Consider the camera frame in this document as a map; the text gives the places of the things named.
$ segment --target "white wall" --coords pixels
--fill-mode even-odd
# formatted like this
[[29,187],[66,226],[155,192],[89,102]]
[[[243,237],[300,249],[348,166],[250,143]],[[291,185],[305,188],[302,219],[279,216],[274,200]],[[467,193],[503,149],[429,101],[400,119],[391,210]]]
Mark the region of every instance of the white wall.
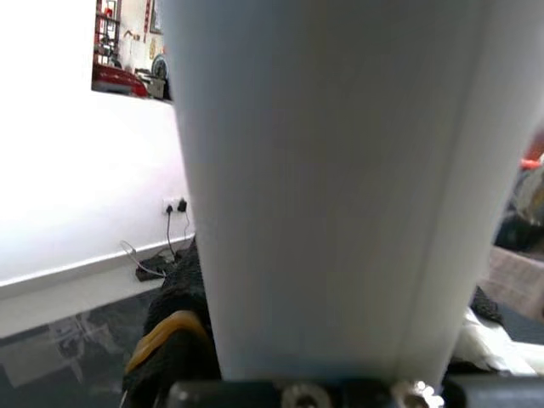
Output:
[[[146,0],[122,0],[119,48],[120,60],[126,71],[134,72],[134,68],[151,68],[153,59],[150,58],[150,45],[152,40],[155,40],[155,56],[162,51],[164,43],[162,35],[148,32],[144,42],[145,4]],[[133,34],[139,34],[139,41],[134,41],[130,36],[123,37],[127,30]]]
[[91,91],[94,8],[8,5],[21,17],[1,29],[19,34],[17,70],[0,64],[0,286],[120,252],[121,239],[163,242],[162,198],[188,194],[172,106]]

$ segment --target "gray floor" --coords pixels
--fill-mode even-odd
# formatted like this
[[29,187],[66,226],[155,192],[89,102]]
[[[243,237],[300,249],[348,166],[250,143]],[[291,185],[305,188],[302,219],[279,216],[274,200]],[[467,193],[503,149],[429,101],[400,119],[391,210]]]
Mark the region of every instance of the gray floor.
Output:
[[544,325],[499,304],[503,325],[514,342],[544,344]]
[[110,408],[156,291],[0,339],[0,401],[11,408]]

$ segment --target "framed picture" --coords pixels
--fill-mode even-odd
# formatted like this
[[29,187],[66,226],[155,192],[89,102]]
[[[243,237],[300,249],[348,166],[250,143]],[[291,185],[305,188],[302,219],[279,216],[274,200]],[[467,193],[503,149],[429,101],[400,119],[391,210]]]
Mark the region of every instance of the framed picture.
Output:
[[150,33],[152,34],[162,34],[161,3],[162,0],[153,0],[150,24]]

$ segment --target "metal screw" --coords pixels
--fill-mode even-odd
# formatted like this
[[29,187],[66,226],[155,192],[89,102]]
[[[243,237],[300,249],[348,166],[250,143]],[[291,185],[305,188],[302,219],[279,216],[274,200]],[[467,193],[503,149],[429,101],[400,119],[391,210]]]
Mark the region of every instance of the metal screw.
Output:
[[391,394],[401,408],[444,408],[444,400],[434,395],[434,388],[423,381],[397,382]]
[[283,389],[282,408],[332,408],[329,394],[320,386],[309,383],[295,383]]

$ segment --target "black cable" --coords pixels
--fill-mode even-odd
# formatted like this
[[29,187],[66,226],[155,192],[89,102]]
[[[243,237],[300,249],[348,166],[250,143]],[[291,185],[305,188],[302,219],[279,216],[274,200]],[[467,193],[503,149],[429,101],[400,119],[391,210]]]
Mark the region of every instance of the black cable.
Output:
[[170,242],[170,218],[172,217],[172,211],[168,212],[168,224],[167,224],[167,241],[168,241],[168,247],[170,248],[170,252],[172,253],[172,256],[176,258],[176,252],[173,251],[172,248],[172,242]]
[[190,226],[189,215],[187,214],[187,212],[185,212],[185,218],[187,219],[187,224],[185,225],[184,229],[184,241],[187,239],[187,229]]

